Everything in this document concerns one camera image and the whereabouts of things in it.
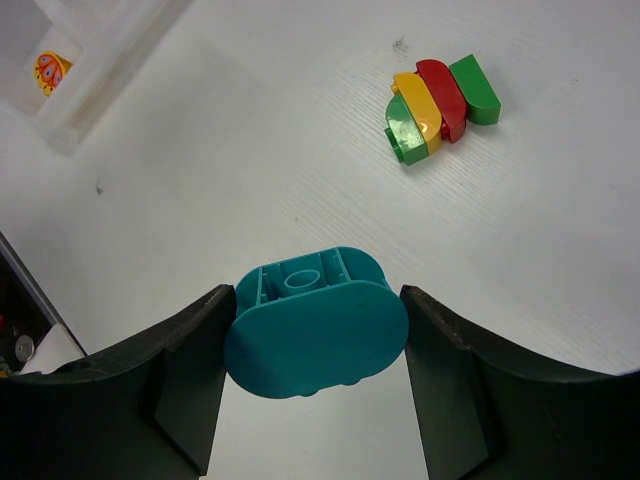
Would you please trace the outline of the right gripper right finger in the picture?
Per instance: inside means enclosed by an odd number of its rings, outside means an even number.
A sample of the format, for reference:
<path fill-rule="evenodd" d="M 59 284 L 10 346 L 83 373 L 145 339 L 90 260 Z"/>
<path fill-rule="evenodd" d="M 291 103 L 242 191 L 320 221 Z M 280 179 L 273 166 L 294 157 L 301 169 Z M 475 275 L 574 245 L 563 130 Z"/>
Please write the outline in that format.
<path fill-rule="evenodd" d="M 563 363 L 478 326 L 415 286 L 400 294 L 432 479 L 635 479 L 639 375 Z"/>

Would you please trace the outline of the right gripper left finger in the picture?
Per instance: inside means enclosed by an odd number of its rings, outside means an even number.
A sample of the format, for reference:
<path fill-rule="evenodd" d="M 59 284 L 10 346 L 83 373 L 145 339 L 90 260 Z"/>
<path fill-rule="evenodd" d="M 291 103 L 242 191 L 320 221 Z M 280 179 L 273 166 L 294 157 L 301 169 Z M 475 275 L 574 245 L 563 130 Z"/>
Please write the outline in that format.
<path fill-rule="evenodd" d="M 172 317 L 49 374 L 1 382 L 4 479 L 206 476 L 235 318 L 220 285 Z"/>

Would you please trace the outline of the teal oval lego brick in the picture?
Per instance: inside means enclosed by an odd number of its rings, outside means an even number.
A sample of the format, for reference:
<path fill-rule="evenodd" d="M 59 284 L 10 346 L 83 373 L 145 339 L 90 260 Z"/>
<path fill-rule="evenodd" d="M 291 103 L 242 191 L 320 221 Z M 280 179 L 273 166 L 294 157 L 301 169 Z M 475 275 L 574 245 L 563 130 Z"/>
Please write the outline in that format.
<path fill-rule="evenodd" d="M 311 396 L 388 368 L 408 339 L 408 313 L 379 263 L 349 246 L 262 265 L 236 285 L 224 363 L 265 398 Z"/>

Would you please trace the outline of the green curved lego bottom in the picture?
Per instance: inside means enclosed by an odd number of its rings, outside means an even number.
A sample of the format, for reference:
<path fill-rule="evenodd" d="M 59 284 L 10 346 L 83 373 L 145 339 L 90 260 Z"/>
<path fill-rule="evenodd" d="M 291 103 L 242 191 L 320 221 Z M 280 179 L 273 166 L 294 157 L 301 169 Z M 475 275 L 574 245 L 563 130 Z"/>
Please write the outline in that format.
<path fill-rule="evenodd" d="M 401 164 L 410 166 L 428 156 L 426 142 L 401 94 L 391 98 L 385 118 L 384 132 Z"/>

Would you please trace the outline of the green curved lego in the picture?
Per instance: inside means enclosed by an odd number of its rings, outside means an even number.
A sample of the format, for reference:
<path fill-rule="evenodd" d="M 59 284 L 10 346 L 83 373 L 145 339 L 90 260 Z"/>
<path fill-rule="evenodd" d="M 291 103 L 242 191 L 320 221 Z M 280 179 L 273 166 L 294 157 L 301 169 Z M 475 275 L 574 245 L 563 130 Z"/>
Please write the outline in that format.
<path fill-rule="evenodd" d="M 476 125 L 495 125 L 499 121 L 501 102 L 473 54 L 449 66 L 467 105 L 467 119 Z"/>
<path fill-rule="evenodd" d="M 428 156 L 426 142 L 401 94 L 391 98 L 385 118 L 384 132 L 401 164 L 410 166 Z"/>

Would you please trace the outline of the green curved lego top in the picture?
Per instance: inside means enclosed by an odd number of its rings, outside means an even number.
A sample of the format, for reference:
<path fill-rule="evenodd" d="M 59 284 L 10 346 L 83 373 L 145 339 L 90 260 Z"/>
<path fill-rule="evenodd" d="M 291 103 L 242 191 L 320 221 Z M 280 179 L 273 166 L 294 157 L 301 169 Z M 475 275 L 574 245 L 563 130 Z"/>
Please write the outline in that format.
<path fill-rule="evenodd" d="M 501 102 L 473 54 L 449 66 L 467 105 L 467 119 L 476 125 L 495 125 L 499 121 Z"/>

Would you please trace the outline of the red curved lego brick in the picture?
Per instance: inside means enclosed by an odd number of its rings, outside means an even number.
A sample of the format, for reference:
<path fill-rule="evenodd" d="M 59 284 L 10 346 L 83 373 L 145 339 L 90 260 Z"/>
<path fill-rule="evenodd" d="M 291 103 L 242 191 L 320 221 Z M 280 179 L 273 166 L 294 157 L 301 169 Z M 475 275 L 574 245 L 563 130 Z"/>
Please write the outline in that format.
<path fill-rule="evenodd" d="M 449 67 L 439 60 L 425 59 L 416 63 L 442 115 L 441 136 L 454 144 L 466 130 L 467 103 Z"/>

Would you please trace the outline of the yellow curved lego brick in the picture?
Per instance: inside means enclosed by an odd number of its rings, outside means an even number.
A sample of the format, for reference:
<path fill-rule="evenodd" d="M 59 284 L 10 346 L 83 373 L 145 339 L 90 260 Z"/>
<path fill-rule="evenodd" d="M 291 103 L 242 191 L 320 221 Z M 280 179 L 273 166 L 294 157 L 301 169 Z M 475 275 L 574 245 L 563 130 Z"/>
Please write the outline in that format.
<path fill-rule="evenodd" d="M 428 155 L 434 154 L 442 144 L 442 114 L 426 86 L 416 73 L 401 72 L 393 77 L 392 91 L 400 94 L 426 145 Z"/>

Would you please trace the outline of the yellow round patterned lego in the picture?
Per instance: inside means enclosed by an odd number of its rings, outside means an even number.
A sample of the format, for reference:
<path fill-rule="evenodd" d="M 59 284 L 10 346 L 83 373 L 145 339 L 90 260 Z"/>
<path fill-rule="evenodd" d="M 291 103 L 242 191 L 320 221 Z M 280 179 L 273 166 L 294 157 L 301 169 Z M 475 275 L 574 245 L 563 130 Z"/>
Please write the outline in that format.
<path fill-rule="evenodd" d="M 45 96 L 50 96 L 67 75 L 73 64 L 52 51 L 41 53 L 35 63 L 33 75 Z"/>

